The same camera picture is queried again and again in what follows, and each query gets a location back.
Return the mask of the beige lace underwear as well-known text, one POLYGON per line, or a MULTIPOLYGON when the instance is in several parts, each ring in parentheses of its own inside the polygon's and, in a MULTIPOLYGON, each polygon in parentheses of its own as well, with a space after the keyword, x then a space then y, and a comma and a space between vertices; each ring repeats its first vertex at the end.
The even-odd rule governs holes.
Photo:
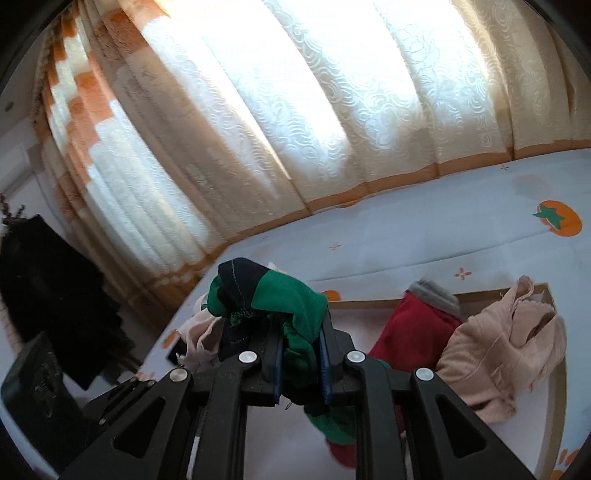
POLYGON ((565 358, 564 320, 533 294, 533 281, 521 276, 454 331, 437 364, 439 377, 487 424, 513 417, 516 398, 534 391, 565 358))

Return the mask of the gold cardboard tray box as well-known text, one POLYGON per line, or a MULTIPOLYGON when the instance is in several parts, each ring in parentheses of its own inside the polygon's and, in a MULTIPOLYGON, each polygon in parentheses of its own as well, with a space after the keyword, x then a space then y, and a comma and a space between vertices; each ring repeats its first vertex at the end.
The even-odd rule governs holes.
POLYGON ((562 393, 566 346, 549 292, 527 276, 473 298, 421 279, 397 301, 370 355, 403 372, 435 371, 540 474, 556 455, 544 430, 563 422, 525 409, 562 393))

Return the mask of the green black underwear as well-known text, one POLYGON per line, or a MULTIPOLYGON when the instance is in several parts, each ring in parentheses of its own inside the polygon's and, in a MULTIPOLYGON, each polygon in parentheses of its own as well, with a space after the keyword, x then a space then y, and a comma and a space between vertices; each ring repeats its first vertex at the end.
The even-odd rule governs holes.
POLYGON ((223 320, 217 358, 224 361, 280 335, 283 354, 280 391, 304 407, 312 425, 339 445, 356 443, 356 419, 351 407, 325 405, 320 351, 315 347, 328 299, 300 280, 252 260, 238 257, 218 266, 207 295, 207 309, 223 320))

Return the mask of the cream orange patterned curtain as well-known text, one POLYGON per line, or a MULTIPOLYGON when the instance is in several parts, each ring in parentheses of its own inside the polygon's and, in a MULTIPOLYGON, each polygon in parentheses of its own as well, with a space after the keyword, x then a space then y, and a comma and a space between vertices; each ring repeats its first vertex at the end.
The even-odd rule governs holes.
POLYGON ((58 204, 161 323, 231 243, 590 144, 590 80, 522 1, 76 1, 33 125, 58 204))

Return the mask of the light pink underwear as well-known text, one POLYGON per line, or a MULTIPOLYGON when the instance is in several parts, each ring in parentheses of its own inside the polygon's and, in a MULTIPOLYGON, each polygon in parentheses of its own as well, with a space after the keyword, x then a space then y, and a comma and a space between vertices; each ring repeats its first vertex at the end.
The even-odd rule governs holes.
POLYGON ((207 294, 197 298, 193 315, 178 329, 179 339, 186 344, 186 352, 177 354, 179 364, 191 373, 200 373, 216 367, 224 319, 208 310, 207 294))

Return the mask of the white orange-print table cover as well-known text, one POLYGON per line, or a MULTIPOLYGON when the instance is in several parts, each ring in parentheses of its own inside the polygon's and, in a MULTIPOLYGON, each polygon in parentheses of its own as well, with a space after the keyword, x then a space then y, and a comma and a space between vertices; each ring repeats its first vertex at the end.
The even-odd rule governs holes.
MULTIPOLYGON (((567 327, 565 425, 551 479, 559 479, 590 433, 590 149, 555 153, 455 174, 395 190, 256 235, 217 261, 276 264, 318 292, 342 300, 400 298, 416 280, 452 293, 503 290, 522 276, 547 284, 567 327), (545 201, 578 214, 582 231, 563 237, 535 216, 545 201)), ((217 263, 186 297, 147 355, 139 378, 171 368, 172 332, 193 312, 217 263)), ((517 400, 517 414, 493 429, 540 475, 550 382, 517 400)), ((245 479, 355 479, 329 454, 300 407, 249 411, 245 479)))

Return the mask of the black hanging clothes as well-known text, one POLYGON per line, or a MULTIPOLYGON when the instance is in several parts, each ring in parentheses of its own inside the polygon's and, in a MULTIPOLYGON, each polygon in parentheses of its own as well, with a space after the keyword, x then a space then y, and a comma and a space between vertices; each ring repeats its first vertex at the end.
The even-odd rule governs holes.
POLYGON ((86 390, 115 374, 134 348, 119 304, 95 264, 36 215, 10 227, 1 244, 1 297, 24 343, 42 336, 58 364, 86 390))

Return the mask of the dark red underwear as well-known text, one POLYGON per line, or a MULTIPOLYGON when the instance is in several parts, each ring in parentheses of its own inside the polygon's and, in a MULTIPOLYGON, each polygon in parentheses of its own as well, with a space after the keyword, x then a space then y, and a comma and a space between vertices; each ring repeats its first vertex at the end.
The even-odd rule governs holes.
MULTIPOLYGON (((433 370, 460 326, 460 314, 460 302, 454 294, 433 281, 415 281, 370 349, 370 357, 402 372, 412 373, 421 367, 433 370)), ((332 457, 346 468, 355 468, 355 408, 332 407, 321 431, 332 457)))

